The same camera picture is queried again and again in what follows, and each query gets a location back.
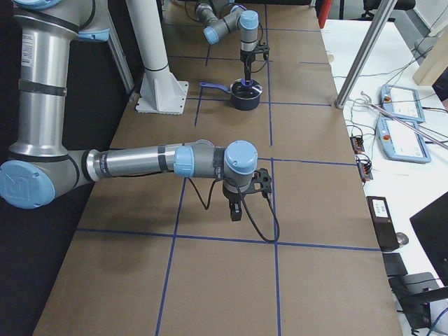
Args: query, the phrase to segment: blue joint cap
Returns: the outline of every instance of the blue joint cap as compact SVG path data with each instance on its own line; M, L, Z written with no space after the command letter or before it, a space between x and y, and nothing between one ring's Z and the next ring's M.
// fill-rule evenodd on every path
M174 173L182 177L193 177L195 173L195 154L191 146L180 146L174 153Z
M46 9L58 4L61 0L13 0L13 3L26 9Z
M106 42L109 40L109 28L99 31L80 31L78 40L84 42Z
M245 10L239 17L239 24L247 30L258 28L258 13L254 10Z
M217 42L219 42L218 33L216 33L216 30L213 29L212 27L205 27L204 35L210 45L216 44Z
M21 209L35 209L55 198L50 178L29 162L7 161L0 167L0 196Z
M232 142L225 149L225 163L237 174L253 174L257 169L257 148L245 140Z

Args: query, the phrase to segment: metal support column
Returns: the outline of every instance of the metal support column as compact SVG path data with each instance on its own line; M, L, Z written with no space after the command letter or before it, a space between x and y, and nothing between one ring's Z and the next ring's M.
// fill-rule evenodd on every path
M347 99L349 98L349 95L353 90L356 81L358 80L358 77L361 74L361 71L363 70L363 67L367 62L368 57L372 52L372 49L375 46L375 43L377 42L378 37L381 34L384 25L386 24L389 16L391 15L392 10L395 7L396 3L397 0L381 1L378 7L378 12L374 17L372 24L370 25L370 28L367 31L367 34L365 35L363 44L361 44L361 47L359 48L355 61L353 62L349 74L347 75L347 78L342 86L342 89L339 92L339 95L337 96L337 99L335 101L335 106L338 109L344 108L344 105L347 102Z
M109 40L107 41L107 44L111 49L113 60L115 64L117 64L118 72L120 73L121 80L125 86L126 93L130 93L134 88L134 80L131 71L129 70L129 66L127 65L126 55L121 48L121 43L118 39L115 26L113 25L111 14L109 12L107 13L109 25Z

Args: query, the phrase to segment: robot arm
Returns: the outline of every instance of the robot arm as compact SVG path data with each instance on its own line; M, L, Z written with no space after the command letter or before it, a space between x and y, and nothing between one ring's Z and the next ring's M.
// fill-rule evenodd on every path
M200 140L106 152L63 147L69 44L73 39L107 40L107 2L15 0L15 4L19 6L15 17L23 27L22 70L19 137L10 147L10 160L0 167L0 196L8 203L35 209L99 179L174 172L184 178L223 181L233 221L241 219L246 194L260 192L270 205L271 179L267 171L256 170L257 150L247 141L235 141L227 148Z

